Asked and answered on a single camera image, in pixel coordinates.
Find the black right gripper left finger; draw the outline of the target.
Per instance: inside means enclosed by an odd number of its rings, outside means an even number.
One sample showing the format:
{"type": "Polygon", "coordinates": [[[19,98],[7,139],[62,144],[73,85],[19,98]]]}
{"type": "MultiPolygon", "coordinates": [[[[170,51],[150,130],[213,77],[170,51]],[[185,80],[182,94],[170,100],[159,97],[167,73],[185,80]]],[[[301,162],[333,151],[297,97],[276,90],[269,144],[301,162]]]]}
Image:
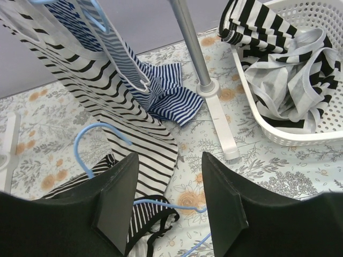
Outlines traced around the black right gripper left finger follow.
{"type": "Polygon", "coordinates": [[[51,199],[1,193],[1,256],[123,256],[138,171],[132,153],[51,199]]]}

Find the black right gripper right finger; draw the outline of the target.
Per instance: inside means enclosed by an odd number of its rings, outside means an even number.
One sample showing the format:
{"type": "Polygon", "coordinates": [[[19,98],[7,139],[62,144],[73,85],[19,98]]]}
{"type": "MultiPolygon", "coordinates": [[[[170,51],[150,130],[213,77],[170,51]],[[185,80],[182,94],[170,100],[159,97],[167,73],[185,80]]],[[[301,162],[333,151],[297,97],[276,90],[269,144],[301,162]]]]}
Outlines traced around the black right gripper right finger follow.
{"type": "Polygon", "coordinates": [[[202,154],[215,256],[342,256],[342,194],[292,199],[202,154]]]}

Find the white black thin striped tank top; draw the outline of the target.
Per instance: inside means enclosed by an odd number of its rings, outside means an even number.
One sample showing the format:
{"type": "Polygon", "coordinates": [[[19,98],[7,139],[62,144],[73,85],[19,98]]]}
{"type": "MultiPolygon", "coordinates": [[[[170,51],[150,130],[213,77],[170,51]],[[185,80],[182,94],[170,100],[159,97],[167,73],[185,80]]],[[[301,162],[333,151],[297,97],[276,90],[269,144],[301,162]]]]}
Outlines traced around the white black thin striped tank top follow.
{"type": "Polygon", "coordinates": [[[174,173],[176,140],[134,99],[107,55],[82,46],[46,7],[1,1],[1,19],[97,121],[129,139],[105,129],[116,160],[139,156],[136,195],[163,195],[174,173]]]}

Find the wide black white striped tank top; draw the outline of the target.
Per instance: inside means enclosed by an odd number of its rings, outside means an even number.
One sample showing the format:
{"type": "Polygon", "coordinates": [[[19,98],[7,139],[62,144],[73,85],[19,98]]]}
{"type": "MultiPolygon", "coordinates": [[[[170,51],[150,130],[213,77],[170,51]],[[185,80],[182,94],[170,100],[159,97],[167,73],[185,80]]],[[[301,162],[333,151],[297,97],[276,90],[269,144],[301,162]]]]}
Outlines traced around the wide black white striped tank top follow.
{"type": "Polygon", "coordinates": [[[241,65],[262,118],[289,133],[313,133],[335,90],[338,53],[321,28],[300,32],[259,1],[229,1],[219,25],[241,65]]]}

